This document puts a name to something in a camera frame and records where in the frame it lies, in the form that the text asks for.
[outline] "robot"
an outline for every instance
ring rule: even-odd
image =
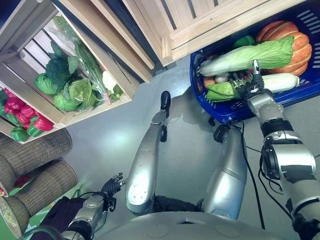
[[[302,240],[320,240],[320,181],[314,177],[316,162],[312,153],[292,128],[283,106],[264,88],[257,60],[253,61],[251,82],[234,79],[231,84],[260,122],[264,136],[263,171],[270,179],[280,181],[293,229]],[[167,139],[165,122],[170,104],[170,93],[165,91],[160,111],[142,139],[128,179],[120,181],[122,176],[118,174],[107,182],[101,192],[84,202],[68,230],[57,239],[90,240],[103,213],[114,210],[113,195],[125,184],[126,206],[138,217],[107,232],[101,240],[282,239],[237,221],[247,181],[247,153],[237,125],[222,125],[215,136],[222,142],[222,153],[204,199],[197,206],[155,196],[158,147]]]

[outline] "white vegetable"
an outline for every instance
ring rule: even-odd
[[[111,76],[111,74],[108,71],[103,71],[102,82],[105,88],[107,88],[112,93],[114,93],[114,87],[115,85],[117,85],[117,82],[114,80],[114,78]]]
[[[264,87],[274,94],[299,86],[299,77],[291,73],[277,73],[262,77]]]
[[[214,77],[214,81],[218,83],[223,83],[229,80],[230,74],[228,72],[224,72],[222,74],[218,74]]]

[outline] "lettuce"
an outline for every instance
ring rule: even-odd
[[[215,59],[204,61],[200,66],[203,76],[252,69],[257,59],[261,69],[276,69],[287,65],[292,58],[295,37],[265,41],[255,46],[242,46]]]

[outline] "red pepper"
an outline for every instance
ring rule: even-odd
[[[27,130],[29,128],[30,124],[31,124],[31,122],[25,123],[24,126],[23,126],[24,129]]]
[[[12,114],[12,115],[15,115],[18,112],[17,109],[13,109],[12,107],[8,106],[7,104],[4,105],[3,110],[5,113]]]
[[[40,116],[35,121],[34,127],[42,131],[50,131],[54,128],[54,123],[46,119],[44,116]]]
[[[26,124],[30,122],[30,117],[27,117],[25,115],[23,115],[22,112],[18,112],[15,114],[16,118],[18,119],[18,121],[22,124]]]
[[[4,88],[4,93],[8,95],[9,98],[17,98],[8,88]]]
[[[33,118],[36,115],[36,111],[29,105],[25,105],[21,108],[21,113],[28,118]]]
[[[20,109],[26,104],[24,101],[20,100],[17,97],[9,97],[8,100],[6,101],[6,105],[11,107],[12,109]]]

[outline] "black fabric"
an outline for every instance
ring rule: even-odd
[[[40,225],[50,225],[60,233],[64,232],[79,209],[82,208],[85,200],[84,198],[69,199],[64,196],[51,208]],[[46,233],[38,232],[30,240],[52,240],[52,238]]]

